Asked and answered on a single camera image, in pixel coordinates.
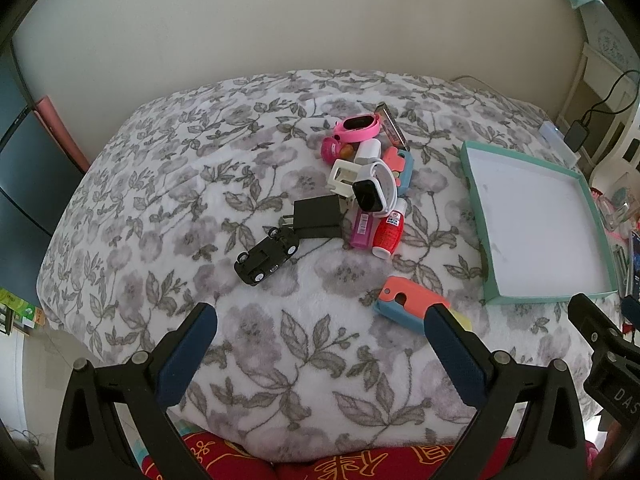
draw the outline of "pink bottle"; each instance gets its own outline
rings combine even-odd
[[[395,252],[400,243],[400,238],[402,238],[405,213],[406,201],[399,198],[394,210],[378,224],[371,249],[371,252],[377,257],[386,259]]]
[[[357,249],[368,249],[370,247],[369,241],[371,240],[372,228],[373,216],[358,208],[356,219],[353,223],[353,229],[351,230],[351,238],[349,240],[351,247],[355,247]]]

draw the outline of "screw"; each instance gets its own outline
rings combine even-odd
[[[80,371],[80,370],[84,370],[84,368],[87,366],[88,361],[84,358],[84,357],[79,357],[78,359],[76,359],[74,361],[74,370],[76,371]]]
[[[504,350],[498,350],[494,354],[494,359],[495,359],[495,362],[497,362],[498,364],[505,365],[505,364],[508,364],[509,361],[511,361],[511,356],[507,354],[507,352],[505,352]]]
[[[131,356],[131,362],[135,365],[141,365],[146,362],[146,359],[149,357],[149,354],[144,350],[140,350]]]
[[[566,371],[566,363],[562,359],[554,359],[554,368],[559,372]]]

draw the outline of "white bottle cap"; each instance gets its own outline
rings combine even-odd
[[[406,200],[404,198],[398,198],[398,200],[396,200],[394,211],[398,211],[402,216],[406,214]]]
[[[374,256],[382,258],[383,260],[388,260],[391,257],[391,253],[382,247],[372,247],[371,252]]]
[[[379,140],[363,140],[358,146],[358,151],[356,152],[356,157],[353,159],[353,161],[356,164],[361,164],[362,166],[364,166],[373,162],[373,159],[380,158],[381,153],[382,145],[380,144]]]

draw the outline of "dark cabinet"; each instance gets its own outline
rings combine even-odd
[[[0,136],[4,135],[26,105],[19,86],[14,83],[10,58],[4,54],[0,56]]]
[[[51,235],[81,179],[33,113],[0,152],[0,187]]]
[[[39,305],[40,265],[82,173],[32,112],[12,62],[0,56],[0,286]]]
[[[50,237],[0,194],[0,286],[40,304],[36,279]]]

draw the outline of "watch face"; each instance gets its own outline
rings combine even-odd
[[[365,213],[382,211],[382,201],[372,180],[359,180],[352,187],[360,209]]]
[[[359,130],[361,128],[367,128],[375,122],[375,117],[372,115],[359,115],[357,117],[350,117],[345,119],[342,123],[342,127],[345,130]]]

